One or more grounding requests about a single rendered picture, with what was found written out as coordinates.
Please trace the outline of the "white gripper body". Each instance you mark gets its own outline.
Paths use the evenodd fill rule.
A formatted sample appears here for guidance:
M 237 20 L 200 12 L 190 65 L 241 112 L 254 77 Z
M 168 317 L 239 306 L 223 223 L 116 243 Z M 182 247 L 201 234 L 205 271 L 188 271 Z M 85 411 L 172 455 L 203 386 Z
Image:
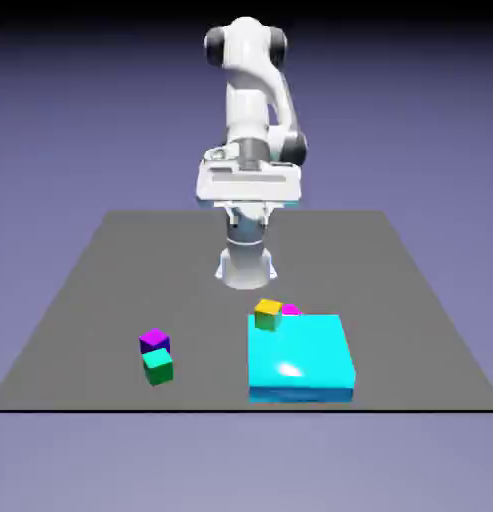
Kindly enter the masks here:
M 259 170 L 242 170 L 235 160 L 200 164 L 196 197 L 207 202 L 294 203 L 301 198 L 301 168 L 260 162 Z

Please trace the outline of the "small yellow cube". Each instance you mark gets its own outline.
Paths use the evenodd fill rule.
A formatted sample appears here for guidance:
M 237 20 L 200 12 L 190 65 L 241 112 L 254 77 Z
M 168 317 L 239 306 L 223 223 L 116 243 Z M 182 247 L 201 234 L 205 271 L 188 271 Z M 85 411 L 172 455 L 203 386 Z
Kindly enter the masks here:
M 275 331 L 282 318 L 283 303 L 262 298 L 254 308 L 254 323 L 257 329 Z

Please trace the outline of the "small purple cube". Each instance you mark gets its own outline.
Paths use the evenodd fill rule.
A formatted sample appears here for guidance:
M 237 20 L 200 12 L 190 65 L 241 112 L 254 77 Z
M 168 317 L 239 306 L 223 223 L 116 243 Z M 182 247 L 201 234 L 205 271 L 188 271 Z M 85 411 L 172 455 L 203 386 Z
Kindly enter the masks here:
M 138 340 L 142 354 L 161 349 L 165 349 L 168 353 L 171 352 L 170 336 L 160 329 L 154 328 L 144 332 L 138 337 Z

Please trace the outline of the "small green cube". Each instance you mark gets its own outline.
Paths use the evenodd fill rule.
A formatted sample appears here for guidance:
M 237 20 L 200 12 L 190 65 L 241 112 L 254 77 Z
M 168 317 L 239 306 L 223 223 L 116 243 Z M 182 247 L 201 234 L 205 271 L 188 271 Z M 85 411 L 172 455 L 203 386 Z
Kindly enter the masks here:
M 173 379 L 173 360 L 171 354 L 165 348 L 143 353 L 142 361 L 146 378 L 152 386 Z

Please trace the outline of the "large cyan box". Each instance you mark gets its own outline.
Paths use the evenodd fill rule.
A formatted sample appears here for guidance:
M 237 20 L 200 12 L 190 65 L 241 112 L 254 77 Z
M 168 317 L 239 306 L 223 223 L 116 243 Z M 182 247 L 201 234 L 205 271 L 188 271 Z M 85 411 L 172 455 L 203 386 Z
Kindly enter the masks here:
M 336 314 L 284 316 L 274 331 L 248 317 L 248 387 L 252 403 L 347 403 L 356 369 Z

